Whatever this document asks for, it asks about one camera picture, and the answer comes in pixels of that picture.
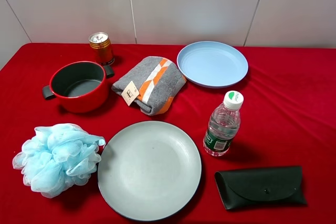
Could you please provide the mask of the grey orange towel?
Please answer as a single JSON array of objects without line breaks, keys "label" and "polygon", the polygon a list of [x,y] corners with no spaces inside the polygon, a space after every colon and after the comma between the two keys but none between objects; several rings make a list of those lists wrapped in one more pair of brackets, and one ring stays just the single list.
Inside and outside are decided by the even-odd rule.
[{"label": "grey orange towel", "polygon": [[165,113],[174,97],[186,83],[186,78],[169,59],[148,56],[112,85],[112,90],[122,95],[127,85],[133,83],[139,94],[131,100],[149,115]]}]

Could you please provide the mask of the light blue plate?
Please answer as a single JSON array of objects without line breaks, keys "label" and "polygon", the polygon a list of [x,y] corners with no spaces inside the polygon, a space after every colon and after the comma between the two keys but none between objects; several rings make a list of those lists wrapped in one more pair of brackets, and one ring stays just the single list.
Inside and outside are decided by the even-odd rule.
[{"label": "light blue plate", "polygon": [[201,87],[220,89],[244,79],[248,72],[245,56],[236,48],[215,41],[185,46],[177,55],[180,72]]}]

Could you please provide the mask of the clear water bottle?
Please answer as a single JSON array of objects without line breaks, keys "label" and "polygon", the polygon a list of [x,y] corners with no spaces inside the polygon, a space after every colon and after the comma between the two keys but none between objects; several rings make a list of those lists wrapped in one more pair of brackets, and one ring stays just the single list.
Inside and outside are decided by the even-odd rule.
[{"label": "clear water bottle", "polygon": [[205,151],[211,156],[223,156],[230,148],[240,127],[239,110],[243,101],[240,92],[228,91],[222,103],[211,114],[203,139]]}]

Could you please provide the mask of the grey plate with dark rim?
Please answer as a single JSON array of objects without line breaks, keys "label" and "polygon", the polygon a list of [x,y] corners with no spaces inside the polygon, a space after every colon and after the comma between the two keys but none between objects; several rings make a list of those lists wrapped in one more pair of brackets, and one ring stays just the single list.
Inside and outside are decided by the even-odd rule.
[{"label": "grey plate with dark rim", "polygon": [[175,125],[132,124],[104,147],[98,187],[118,214],[157,221],[179,212],[196,193],[202,174],[194,141]]}]

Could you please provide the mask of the gold drink can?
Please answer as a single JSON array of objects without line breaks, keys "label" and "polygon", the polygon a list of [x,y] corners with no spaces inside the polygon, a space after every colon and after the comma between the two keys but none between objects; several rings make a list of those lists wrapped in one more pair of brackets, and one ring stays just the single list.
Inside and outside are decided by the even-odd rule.
[{"label": "gold drink can", "polygon": [[114,63],[111,41],[107,33],[97,32],[89,36],[89,45],[94,51],[95,61],[102,65]]}]

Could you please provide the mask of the light blue bath pouf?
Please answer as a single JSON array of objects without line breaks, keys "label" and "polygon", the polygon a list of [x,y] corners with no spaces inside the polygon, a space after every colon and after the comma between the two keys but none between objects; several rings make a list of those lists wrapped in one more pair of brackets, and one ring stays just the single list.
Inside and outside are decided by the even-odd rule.
[{"label": "light blue bath pouf", "polygon": [[31,191],[54,198],[74,185],[85,185],[97,171],[99,151],[106,145],[102,136],[72,123],[38,126],[34,131],[12,161]]}]

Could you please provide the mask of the black glasses case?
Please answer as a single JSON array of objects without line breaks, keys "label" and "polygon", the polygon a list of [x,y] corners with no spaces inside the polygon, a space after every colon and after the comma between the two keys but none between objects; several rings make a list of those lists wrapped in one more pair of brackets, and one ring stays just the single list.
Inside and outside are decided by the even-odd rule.
[{"label": "black glasses case", "polygon": [[218,171],[214,177],[226,210],[259,205],[307,204],[301,188],[301,166]]}]

